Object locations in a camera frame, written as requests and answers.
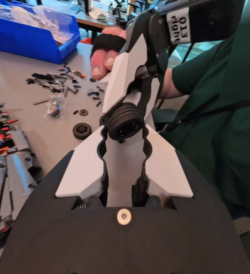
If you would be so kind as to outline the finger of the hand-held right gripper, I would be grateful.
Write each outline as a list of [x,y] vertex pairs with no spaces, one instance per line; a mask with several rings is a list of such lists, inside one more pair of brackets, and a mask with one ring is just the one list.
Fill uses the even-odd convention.
[[136,71],[147,62],[147,45],[141,34],[130,52],[119,54],[114,61],[104,95],[102,113],[108,113],[127,94],[129,85],[135,80]]
[[140,81],[140,100],[137,103],[137,109],[140,112],[137,129],[142,129],[144,122],[150,114],[157,100],[160,89],[160,82],[156,77],[147,77],[139,79]]

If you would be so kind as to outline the clear bag of small parts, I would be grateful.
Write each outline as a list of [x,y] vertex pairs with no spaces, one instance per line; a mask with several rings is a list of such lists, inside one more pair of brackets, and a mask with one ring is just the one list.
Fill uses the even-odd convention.
[[63,110],[65,108],[64,95],[62,93],[53,93],[47,102],[47,111],[45,117],[63,118]]

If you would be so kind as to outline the toy wheel with tire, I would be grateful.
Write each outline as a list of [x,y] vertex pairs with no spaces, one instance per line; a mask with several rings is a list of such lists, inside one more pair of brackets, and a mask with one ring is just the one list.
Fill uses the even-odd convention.
[[112,140],[125,140],[138,133],[144,125],[144,117],[131,102],[122,103],[105,119],[106,130]]

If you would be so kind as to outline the pile of grey toy bricks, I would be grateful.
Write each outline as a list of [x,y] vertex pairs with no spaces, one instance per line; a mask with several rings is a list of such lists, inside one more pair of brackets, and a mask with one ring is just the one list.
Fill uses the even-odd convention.
[[43,88],[49,89],[52,93],[62,94],[64,98],[68,93],[77,94],[82,87],[79,82],[71,75],[67,73],[55,74],[32,74],[31,78],[27,78],[27,84],[37,84]]

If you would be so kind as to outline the grey toy car model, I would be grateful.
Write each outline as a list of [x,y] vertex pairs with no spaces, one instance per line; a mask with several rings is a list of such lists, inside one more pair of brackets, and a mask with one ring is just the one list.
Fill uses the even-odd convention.
[[42,170],[26,134],[0,103],[0,248]]

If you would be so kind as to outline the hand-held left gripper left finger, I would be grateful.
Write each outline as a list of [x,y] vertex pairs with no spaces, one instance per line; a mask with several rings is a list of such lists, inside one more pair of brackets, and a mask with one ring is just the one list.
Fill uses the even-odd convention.
[[103,159],[106,139],[106,127],[101,125],[74,149],[56,197],[80,197],[86,201],[90,196],[107,194],[108,172]]

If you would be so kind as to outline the wooden office desk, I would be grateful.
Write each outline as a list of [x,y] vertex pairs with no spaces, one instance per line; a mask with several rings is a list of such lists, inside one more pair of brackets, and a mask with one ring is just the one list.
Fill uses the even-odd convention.
[[106,23],[101,23],[97,20],[93,20],[89,17],[85,18],[85,19],[81,19],[81,18],[76,18],[76,21],[79,25],[80,28],[83,29],[104,29],[106,28],[108,25]]

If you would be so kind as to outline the small assembly with orange connector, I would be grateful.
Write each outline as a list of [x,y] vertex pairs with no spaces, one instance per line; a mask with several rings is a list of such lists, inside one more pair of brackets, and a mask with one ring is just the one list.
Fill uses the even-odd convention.
[[83,73],[81,73],[81,72],[79,72],[79,71],[67,70],[67,71],[66,71],[66,74],[68,74],[68,73],[73,73],[74,75],[79,76],[79,77],[81,77],[82,79],[85,79],[85,78],[86,78],[86,75],[83,74]]

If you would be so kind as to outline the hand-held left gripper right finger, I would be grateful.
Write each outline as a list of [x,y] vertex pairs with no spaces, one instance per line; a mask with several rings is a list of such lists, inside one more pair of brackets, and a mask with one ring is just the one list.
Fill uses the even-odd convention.
[[150,125],[142,130],[145,160],[142,166],[142,191],[160,198],[193,197],[193,191],[175,148]]

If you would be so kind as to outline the grey plate brick assembly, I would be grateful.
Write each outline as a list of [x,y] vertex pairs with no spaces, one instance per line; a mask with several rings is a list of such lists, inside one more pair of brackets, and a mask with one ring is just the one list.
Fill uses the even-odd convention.
[[94,88],[90,88],[87,92],[87,96],[93,100],[101,101],[105,89],[99,85],[96,85]]

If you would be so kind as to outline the blue plastic bin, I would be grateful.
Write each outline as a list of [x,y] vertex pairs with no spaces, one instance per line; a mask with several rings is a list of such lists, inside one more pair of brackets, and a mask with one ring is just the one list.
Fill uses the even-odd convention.
[[[18,1],[0,1],[0,4],[34,7]],[[68,16],[73,20],[69,28],[76,36],[69,39],[65,44],[56,42],[49,30],[0,19],[0,51],[61,64],[77,48],[77,44],[81,40],[76,18],[71,15]]]

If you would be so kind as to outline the black rubber toy tire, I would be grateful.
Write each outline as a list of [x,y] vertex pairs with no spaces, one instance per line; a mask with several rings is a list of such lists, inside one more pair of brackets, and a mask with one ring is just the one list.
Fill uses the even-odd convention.
[[[84,135],[78,135],[76,132],[75,132],[75,128],[78,126],[78,125],[86,125],[89,127],[89,132],[84,134]],[[88,138],[90,135],[92,134],[92,128],[89,124],[87,123],[78,123],[76,124],[74,127],[73,127],[73,135],[76,139],[79,139],[79,140],[85,140],[86,138]]]

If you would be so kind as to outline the clear plastic bags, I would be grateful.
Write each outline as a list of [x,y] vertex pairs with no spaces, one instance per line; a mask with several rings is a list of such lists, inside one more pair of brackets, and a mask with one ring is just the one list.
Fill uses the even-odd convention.
[[53,39],[61,45],[76,36],[69,28],[72,18],[49,7],[0,4],[0,19],[49,30]]

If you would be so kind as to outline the person's right hand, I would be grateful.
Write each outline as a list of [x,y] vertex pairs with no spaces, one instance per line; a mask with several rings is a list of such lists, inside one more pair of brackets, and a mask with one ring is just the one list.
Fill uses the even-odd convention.
[[96,37],[90,56],[91,77],[101,80],[112,70],[114,61],[126,43],[126,30],[120,26],[107,27]]

